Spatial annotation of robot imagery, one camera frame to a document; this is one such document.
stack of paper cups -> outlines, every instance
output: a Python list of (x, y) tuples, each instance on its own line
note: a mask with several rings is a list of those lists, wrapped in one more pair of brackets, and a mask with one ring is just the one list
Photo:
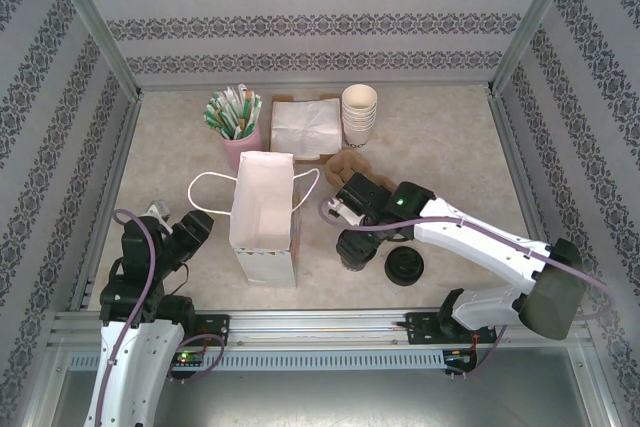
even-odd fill
[(378, 94), (368, 85), (356, 84), (342, 93), (342, 127), (349, 147), (367, 143), (376, 121)]

paper bag handle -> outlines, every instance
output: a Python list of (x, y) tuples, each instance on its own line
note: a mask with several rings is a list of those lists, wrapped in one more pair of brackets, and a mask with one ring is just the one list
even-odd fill
[(307, 170), (302, 174), (293, 176), (293, 180), (296, 180), (299, 177), (304, 177), (305, 175), (309, 175), (311, 172), (316, 173), (316, 180), (313, 181), (313, 184), (311, 185), (311, 188), (309, 189), (309, 191), (305, 194), (305, 196), (302, 198), (300, 203), (298, 203), (298, 205), (296, 205), (291, 212), (295, 212), (296, 210), (298, 210), (298, 207), (300, 207), (302, 203), (309, 198), (309, 196), (311, 195), (311, 192), (313, 192), (313, 189), (316, 188), (316, 184), (318, 183), (318, 180), (320, 180), (320, 171), (318, 169), (311, 169), (311, 170)]
[(219, 174), (218, 172), (202, 172), (201, 174), (196, 175), (196, 178), (193, 179), (189, 184), (189, 188), (187, 189), (187, 198), (189, 199), (189, 202), (196, 209), (201, 210), (203, 212), (209, 212), (210, 214), (231, 215), (231, 212), (224, 212), (222, 210), (209, 210), (209, 209), (205, 209), (204, 207), (200, 207), (191, 198), (191, 187), (193, 187), (193, 184), (195, 184), (200, 177), (203, 177), (205, 175), (215, 175), (216, 177), (222, 177), (223, 179), (229, 179), (229, 180), (233, 180), (234, 182), (238, 182), (238, 179), (236, 179), (235, 177), (231, 177), (230, 175)]
[[(311, 169), (311, 170), (307, 170), (302, 174), (294, 175), (293, 180), (299, 177), (304, 177), (305, 175), (309, 175), (312, 172), (316, 173), (316, 180), (313, 181), (313, 184), (311, 185), (311, 188), (309, 189), (309, 191), (305, 194), (302, 200), (298, 203), (298, 205), (296, 205), (293, 208), (291, 212), (295, 212), (296, 210), (298, 210), (298, 208), (302, 205), (302, 203), (309, 198), (309, 196), (311, 195), (311, 192), (313, 192), (313, 189), (316, 187), (318, 180), (320, 180), (320, 171), (318, 169)], [(200, 179), (200, 177), (203, 177), (205, 175), (215, 175), (216, 177), (222, 177), (223, 179), (233, 180), (234, 182), (238, 181), (238, 179), (236, 179), (235, 177), (231, 177), (230, 175), (220, 174), (218, 172), (202, 172), (201, 174), (196, 175), (196, 178), (191, 181), (191, 183), (189, 184), (189, 187), (187, 188), (187, 198), (189, 199), (189, 202), (196, 209), (202, 210), (203, 212), (209, 212), (211, 214), (219, 214), (219, 215), (231, 215), (231, 212), (224, 212), (222, 210), (210, 210), (210, 209), (205, 209), (204, 207), (200, 207), (191, 198), (191, 188), (193, 187), (193, 184), (195, 184), (198, 181), (198, 179)]]

paper bag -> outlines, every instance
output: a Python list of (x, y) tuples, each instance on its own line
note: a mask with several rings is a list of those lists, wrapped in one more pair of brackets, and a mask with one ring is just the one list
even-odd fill
[[(316, 178), (300, 202), (295, 179), (315, 173)], [(193, 185), (205, 175), (236, 182), (231, 212), (205, 209), (191, 198)], [(264, 287), (295, 287), (300, 244), (300, 210), (320, 179), (311, 169), (293, 175), (293, 155), (277, 152), (243, 152), (238, 178), (203, 172), (189, 184), (187, 197), (196, 209), (229, 215), (229, 243), (249, 282)]]

cardboard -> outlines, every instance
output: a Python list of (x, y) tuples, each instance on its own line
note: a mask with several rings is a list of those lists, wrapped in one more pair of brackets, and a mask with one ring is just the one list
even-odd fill
[(325, 164), (324, 175), (329, 184), (337, 190), (342, 189), (353, 174), (359, 172), (374, 184), (390, 192), (398, 187), (389, 177), (374, 174), (369, 161), (356, 150), (342, 150), (332, 156)]

patterned wallpaper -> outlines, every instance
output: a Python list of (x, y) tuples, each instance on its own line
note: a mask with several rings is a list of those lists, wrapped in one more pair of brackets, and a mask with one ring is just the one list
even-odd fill
[(488, 81), (532, 0), (95, 1), (144, 88)]
[(555, 0), (502, 93), (548, 238), (573, 241), (617, 295), (591, 328), (626, 426), (640, 425), (638, 12), (640, 0)]
[(128, 101), (70, 0), (0, 0), (0, 426), (66, 310)]

